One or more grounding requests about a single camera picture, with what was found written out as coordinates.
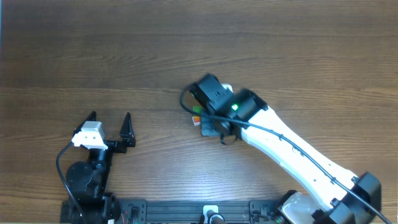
black cable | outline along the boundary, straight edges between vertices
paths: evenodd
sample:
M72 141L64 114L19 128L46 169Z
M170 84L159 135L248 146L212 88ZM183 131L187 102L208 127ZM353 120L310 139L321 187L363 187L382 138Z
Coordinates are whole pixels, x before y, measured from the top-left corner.
M69 143L67 146L65 146L65 148L63 148L63 149L60 151L60 153L58 154L58 156L57 156L57 161L56 161L57 170L58 170L58 173L60 174L60 178L61 178L61 180L62 180L63 185L65 186L67 192L69 193L70 199L71 199L72 202L75 204L77 210L78 210L78 211L80 212L80 214L81 214L81 217L82 217L82 219L83 219L83 223L84 223L84 224L88 224L86 215L85 215L83 209L81 208L81 206L79 205L79 203L77 202L77 200L75 199L75 197L73 196L72 192L70 191L69 186L68 186L68 184L67 184L67 181L65 180L65 178L64 178L64 176L63 176L63 174L62 174L62 171L61 171L61 167L60 167L60 158L61 158L62 154L63 154L64 152L66 152L66 151L69 149L69 147L72 146L72 145L73 145L73 143L70 142L70 143Z
M296 145L296 143L292 142L290 139L288 139L287 137L285 137L283 134L279 134L271 129L267 129L264 128L262 126L256 125L256 124L251 124L245 121L240 121L237 119L230 119L230 118L225 118L222 116L215 116L215 115L210 115L210 114L201 114L201 113L197 113L189 108L187 108L187 106L184 105L184 96L185 96L185 92L188 91L191 88L192 85L189 85L187 87L184 88L184 90L181 92L180 95L180 105L182 106L182 108L189 112L192 115L195 116L205 116L207 118L210 119L215 119L215 120L219 120L219 121L228 121L228 122L232 122L232 123L236 123L236 124L242 124L242 125L247 125L247 126L252 126L258 129L261 129L263 131L267 131L268 133L271 133L273 135L276 135L279 137L279 139L283 139L286 142L288 142L289 144L291 144L296 150L300 151L301 155L305 156L307 159L309 159L318 169L320 169L325 176L327 176L333 183L335 183L337 186L341 187L343 190L345 190L347 193L349 193L350 195L352 195L354 198L356 198L357 200L359 200L361 203L363 203L366 207L368 207L368 209L372 210L372 212L374 212L384 223L387 224L391 224L391 222L381 213L379 212L377 209L375 209L371 204L369 204L367 201L365 201L363 198L361 198L360 196L358 196L356 193L354 193L351 189L347 188L346 186L344 186L340 181L338 181L336 179L336 177L333 177L327 170L325 170L315 159L313 159L310 155L308 155L302 148L300 148L298 145Z

table top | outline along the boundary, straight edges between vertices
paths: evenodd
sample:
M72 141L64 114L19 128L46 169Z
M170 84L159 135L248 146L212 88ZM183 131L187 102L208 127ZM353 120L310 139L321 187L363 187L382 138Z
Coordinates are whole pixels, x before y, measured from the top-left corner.
M335 163L374 174L397 221L397 21L395 0L3 0L0 222L59 221L55 158L92 110L106 139L131 113L137 146L115 155L108 182L118 197L304 192L254 147L200 136L178 96L206 72L255 91ZM69 150L63 171L87 155Z

green light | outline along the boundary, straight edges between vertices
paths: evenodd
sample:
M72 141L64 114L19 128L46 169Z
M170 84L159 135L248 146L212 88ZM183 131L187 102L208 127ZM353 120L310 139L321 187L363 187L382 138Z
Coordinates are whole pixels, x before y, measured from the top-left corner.
M238 108L239 108L238 105L236 105L236 104L232 105L232 110L237 110Z

wooden table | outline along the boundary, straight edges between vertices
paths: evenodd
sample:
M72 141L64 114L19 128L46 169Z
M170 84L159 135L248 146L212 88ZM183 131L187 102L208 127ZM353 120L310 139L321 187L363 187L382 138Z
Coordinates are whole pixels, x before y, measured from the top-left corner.
M57 222L55 158L91 110L137 146L108 190L148 200L303 190L244 142L203 138L178 96L206 72L266 100L339 165L382 182L397 221L398 1L2 1L0 222ZM87 158L74 148L62 167Z

wooden surface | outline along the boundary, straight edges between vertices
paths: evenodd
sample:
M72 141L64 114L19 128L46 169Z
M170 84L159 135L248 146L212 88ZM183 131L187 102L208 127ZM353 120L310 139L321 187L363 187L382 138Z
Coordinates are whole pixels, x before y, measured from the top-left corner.
M0 222L57 222L55 158L96 110L137 146L108 190L148 200L278 198L303 190L243 142L202 138L178 104L206 72L254 90L337 164L382 182L397 221L398 1L2 1ZM62 167L85 160L69 150Z

